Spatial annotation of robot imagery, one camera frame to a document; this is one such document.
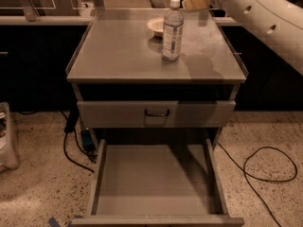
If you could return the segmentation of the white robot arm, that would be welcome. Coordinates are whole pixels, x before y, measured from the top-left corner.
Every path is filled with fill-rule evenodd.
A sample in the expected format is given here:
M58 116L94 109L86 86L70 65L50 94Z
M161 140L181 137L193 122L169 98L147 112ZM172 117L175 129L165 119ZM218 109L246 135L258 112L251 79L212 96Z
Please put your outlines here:
M183 0L182 6L224 10L303 75L303 8L287 0Z

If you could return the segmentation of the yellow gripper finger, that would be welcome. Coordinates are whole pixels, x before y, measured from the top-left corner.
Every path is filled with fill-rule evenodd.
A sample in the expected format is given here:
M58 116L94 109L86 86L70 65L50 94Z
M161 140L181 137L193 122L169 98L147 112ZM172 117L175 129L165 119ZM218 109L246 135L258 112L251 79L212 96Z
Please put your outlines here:
M184 10L199 10L208 9L210 3L209 0L183 0L182 6Z

